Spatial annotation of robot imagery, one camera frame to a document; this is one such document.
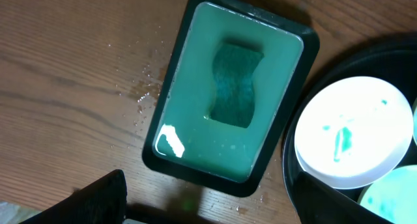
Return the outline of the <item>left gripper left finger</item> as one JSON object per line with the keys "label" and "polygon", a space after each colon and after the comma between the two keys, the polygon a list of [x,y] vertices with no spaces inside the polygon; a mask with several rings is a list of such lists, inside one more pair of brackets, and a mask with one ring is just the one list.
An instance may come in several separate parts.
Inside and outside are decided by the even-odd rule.
{"label": "left gripper left finger", "polygon": [[126,212],[124,173],[116,169],[23,224],[121,224]]}

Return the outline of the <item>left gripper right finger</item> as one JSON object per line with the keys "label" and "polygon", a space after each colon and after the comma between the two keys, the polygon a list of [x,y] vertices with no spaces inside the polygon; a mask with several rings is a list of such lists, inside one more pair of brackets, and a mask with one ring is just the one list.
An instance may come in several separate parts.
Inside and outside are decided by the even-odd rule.
{"label": "left gripper right finger", "polygon": [[302,223],[389,222],[306,172],[294,182],[293,202]]}

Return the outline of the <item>white plate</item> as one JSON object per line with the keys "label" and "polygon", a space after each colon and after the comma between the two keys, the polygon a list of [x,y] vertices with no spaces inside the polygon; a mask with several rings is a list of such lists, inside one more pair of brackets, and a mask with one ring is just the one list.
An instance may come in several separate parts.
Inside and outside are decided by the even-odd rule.
{"label": "white plate", "polygon": [[356,189],[386,175],[406,154],[414,130],[409,101],[394,85],[356,76],[319,91],[296,124],[296,158],[335,189]]}

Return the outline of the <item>green scrubbing sponge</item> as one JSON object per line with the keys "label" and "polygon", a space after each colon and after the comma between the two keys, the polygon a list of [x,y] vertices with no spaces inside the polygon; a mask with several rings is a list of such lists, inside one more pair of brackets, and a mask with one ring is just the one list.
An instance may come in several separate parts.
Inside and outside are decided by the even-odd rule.
{"label": "green scrubbing sponge", "polygon": [[236,44],[223,43],[212,63],[216,93],[210,118],[218,122],[247,128],[255,111],[253,73],[263,54]]}

